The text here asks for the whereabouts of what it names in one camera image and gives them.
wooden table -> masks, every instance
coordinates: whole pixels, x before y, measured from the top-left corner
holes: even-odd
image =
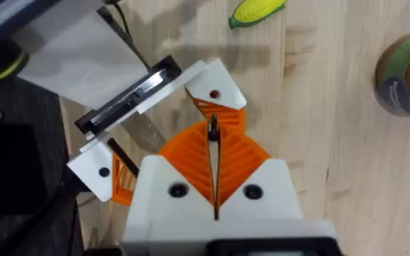
[[[248,100],[247,135],[288,163],[305,217],[332,219],[344,252],[410,255],[410,119],[390,115],[372,87],[384,49],[410,32],[410,0],[291,0],[231,31],[239,2],[122,7],[150,64],[168,54],[183,68],[222,59]],[[181,91],[128,121],[131,136],[118,129],[116,137],[140,162],[200,119]]]

black cable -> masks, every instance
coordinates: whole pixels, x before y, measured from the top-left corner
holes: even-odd
[[[125,14],[122,12],[121,6],[116,2],[116,1],[112,1],[112,5],[115,7],[115,9],[117,9],[118,13],[121,16],[122,19],[122,24],[125,27],[125,32],[129,33],[129,27],[127,26],[127,22],[126,22],[126,16]]]

